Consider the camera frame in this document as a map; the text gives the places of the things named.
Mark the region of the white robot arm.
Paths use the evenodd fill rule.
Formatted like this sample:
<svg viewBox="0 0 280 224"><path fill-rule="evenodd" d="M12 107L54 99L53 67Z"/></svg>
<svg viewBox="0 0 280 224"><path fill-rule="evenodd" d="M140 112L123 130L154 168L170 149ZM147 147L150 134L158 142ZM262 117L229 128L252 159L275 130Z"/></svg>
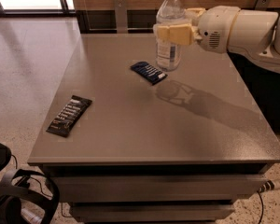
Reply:
<svg viewBox="0 0 280 224"><path fill-rule="evenodd" d="M197 43L215 52L230 52L254 65L280 74L280 13L218 6L188 8L186 18L162 22L154 35L176 45Z"/></svg>

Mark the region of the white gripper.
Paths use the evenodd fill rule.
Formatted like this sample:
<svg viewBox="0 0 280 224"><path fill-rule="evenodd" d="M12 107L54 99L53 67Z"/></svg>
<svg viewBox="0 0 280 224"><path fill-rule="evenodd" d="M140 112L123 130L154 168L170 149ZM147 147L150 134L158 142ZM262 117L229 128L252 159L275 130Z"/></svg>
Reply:
<svg viewBox="0 0 280 224"><path fill-rule="evenodd" d="M240 8L218 6L206 10L204 7L191 7L185 10L189 20L199 20L198 29L190 23L155 24L154 35L166 42L189 46L200 39L198 44L207 51L224 53L227 51L231 26Z"/></svg>

